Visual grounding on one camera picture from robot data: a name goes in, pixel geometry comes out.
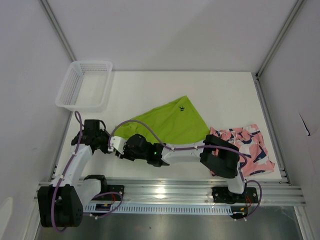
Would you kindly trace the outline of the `lime green shorts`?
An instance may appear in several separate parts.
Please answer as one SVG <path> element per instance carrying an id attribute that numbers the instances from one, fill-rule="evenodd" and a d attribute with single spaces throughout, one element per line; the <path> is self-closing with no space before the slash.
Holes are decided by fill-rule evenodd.
<path id="1" fill-rule="evenodd" d="M 166 144 L 191 144 L 204 140 L 210 133 L 186 95 L 132 119 L 146 124 Z"/>

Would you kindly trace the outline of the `pink shark print shorts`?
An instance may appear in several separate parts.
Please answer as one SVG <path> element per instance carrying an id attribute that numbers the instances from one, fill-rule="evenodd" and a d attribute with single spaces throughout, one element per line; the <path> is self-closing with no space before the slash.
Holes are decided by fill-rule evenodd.
<path id="1" fill-rule="evenodd" d="M 257 124 L 245 127 L 216 130 L 210 128 L 210 134 L 236 146 L 246 156 L 247 163 L 242 168 L 245 177 L 272 173 L 272 162 L 265 146 L 264 138 Z"/>

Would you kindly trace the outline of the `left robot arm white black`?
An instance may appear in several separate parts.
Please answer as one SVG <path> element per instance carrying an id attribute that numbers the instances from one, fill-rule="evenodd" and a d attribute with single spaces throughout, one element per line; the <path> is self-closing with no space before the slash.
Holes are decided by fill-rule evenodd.
<path id="1" fill-rule="evenodd" d="M 78 185 L 82 172 L 95 151 L 108 153 L 109 133 L 102 120 L 86 119 L 83 129 L 71 141 L 71 154 L 64 170 L 37 192 L 40 223 L 60 231 L 77 227 L 84 207 L 95 197 L 103 200 L 109 188 L 104 175 L 88 175 Z"/>

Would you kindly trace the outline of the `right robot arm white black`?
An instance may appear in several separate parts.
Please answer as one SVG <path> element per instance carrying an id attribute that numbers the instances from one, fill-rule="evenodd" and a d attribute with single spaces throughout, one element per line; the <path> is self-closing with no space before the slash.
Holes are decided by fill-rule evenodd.
<path id="1" fill-rule="evenodd" d="M 232 201 L 239 202 L 246 197 L 242 168 L 248 162 L 247 157 L 236 146 L 212 134 L 190 144 L 150 143 L 140 134 L 127 140 L 114 136 L 110 146 L 121 159 L 145 160 L 154 167 L 201 163 L 216 176 L 226 179 L 228 196 Z"/>

